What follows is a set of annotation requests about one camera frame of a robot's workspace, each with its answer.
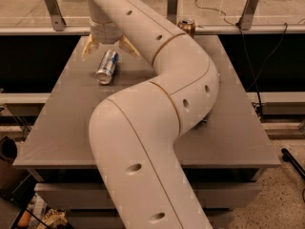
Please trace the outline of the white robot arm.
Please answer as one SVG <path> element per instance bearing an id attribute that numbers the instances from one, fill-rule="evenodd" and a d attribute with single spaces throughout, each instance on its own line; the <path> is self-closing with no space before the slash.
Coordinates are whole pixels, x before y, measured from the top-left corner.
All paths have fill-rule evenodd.
<path id="1" fill-rule="evenodd" d="M 175 141 L 213 107 L 215 64 L 184 31 L 140 0 L 89 0 L 152 65 L 155 76 L 91 114 L 98 171 L 126 229 L 213 229 L 175 155 Z"/>

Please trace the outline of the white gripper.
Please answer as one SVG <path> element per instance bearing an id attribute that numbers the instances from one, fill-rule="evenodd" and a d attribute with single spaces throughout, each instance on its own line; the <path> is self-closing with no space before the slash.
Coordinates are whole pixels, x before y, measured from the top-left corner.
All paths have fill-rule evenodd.
<path id="1" fill-rule="evenodd" d="M 140 57 L 140 52 L 131 43 L 131 41 L 123 35 L 113 22 L 97 23 L 90 21 L 91 35 L 88 37 L 86 45 L 82 51 L 82 57 L 86 58 L 93 54 L 101 44 L 114 44 L 119 39 L 119 48 L 126 53 L 131 54 L 135 58 Z"/>

